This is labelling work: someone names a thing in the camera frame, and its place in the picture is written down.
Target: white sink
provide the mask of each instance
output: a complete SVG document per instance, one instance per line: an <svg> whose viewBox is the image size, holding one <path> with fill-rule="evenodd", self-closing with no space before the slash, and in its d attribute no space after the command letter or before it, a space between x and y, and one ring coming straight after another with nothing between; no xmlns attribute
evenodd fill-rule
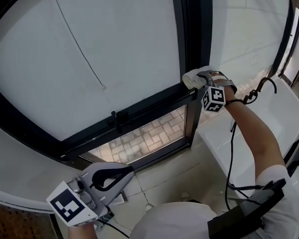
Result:
<svg viewBox="0 0 299 239"><path fill-rule="evenodd" d="M284 157L299 134L299 100L283 80L277 76L273 76L272 80L277 85L277 93L274 93L273 85L267 81L257 100L248 107L271 129ZM197 128L197 132L226 176L230 165L232 125L233 119L225 111ZM230 183L236 187L255 184L254 158L238 127L234 137L234 160ZM245 194L251 196L253 191L246 191Z"/></svg>

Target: brick pavement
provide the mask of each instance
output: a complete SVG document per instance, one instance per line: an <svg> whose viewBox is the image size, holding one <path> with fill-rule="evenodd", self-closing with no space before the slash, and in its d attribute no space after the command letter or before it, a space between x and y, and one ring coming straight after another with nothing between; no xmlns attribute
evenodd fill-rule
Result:
<svg viewBox="0 0 299 239"><path fill-rule="evenodd" d="M247 83L238 85L236 97L243 99L251 90L256 89L260 79L266 75L267 70L263 70ZM224 111L224 108L218 113L202 111L199 125L210 121ZM184 113L185 106L180 107L151 123L91 150L90 153L107 162L122 163L148 155L184 135Z"/></svg>

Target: black strap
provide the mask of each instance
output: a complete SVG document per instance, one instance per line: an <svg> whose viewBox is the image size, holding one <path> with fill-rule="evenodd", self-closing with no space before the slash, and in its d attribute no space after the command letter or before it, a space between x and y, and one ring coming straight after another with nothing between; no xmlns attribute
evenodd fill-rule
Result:
<svg viewBox="0 0 299 239"><path fill-rule="evenodd" d="M227 101L225 106L230 105L231 103L234 103L234 102L241 102L241 103L245 104L245 102L241 99L233 99L233 100Z"/></svg>
<svg viewBox="0 0 299 239"><path fill-rule="evenodd" d="M102 169L96 171L92 176L92 184L90 189L94 186L99 191L108 191L119 181L121 181L126 175L133 172L134 169L131 166L123 168L113 168L113 169ZM103 188L104 182L107 179L115 179L109 186Z"/></svg>

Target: strap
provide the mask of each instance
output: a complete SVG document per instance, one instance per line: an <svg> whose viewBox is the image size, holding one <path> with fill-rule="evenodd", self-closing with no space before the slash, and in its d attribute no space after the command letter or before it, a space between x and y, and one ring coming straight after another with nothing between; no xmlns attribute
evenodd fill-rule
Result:
<svg viewBox="0 0 299 239"><path fill-rule="evenodd" d="M228 81L226 76L223 76L223 75L215 75L215 76L212 76L211 78L213 79L213 81L217 81L217 80L220 80L220 79Z"/></svg>
<svg viewBox="0 0 299 239"><path fill-rule="evenodd" d="M228 105L230 105L231 103L234 103L234 102L241 102L241 103L245 104L245 102L241 99L233 99L233 100L227 101L225 106L228 106Z"/></svg>
<svg viewBox="0 0 299 239"><path fill-rule="evenodd" d="M223 82L217 82L215 83L216 87L226 87L226 86L231 86L234 90L234 94L237 92L237 87L235 86L235 84L233 83L232 80L227 80L227 81L223 81Z"/></svg>

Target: white sleeve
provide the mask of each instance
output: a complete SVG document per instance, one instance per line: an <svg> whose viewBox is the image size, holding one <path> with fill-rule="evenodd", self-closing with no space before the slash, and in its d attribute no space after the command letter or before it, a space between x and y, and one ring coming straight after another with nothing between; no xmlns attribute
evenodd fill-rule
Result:
<svg viewBox="0 0 299 239"><path fill-rule="evenodd" d="M283 187L284 197L269 211L262 220L264 232L270 238L299 238L299 196L294 189L287 169L274 165L264 170L256 180L256 185L265 186L270 181L286 180Z"/></svg>

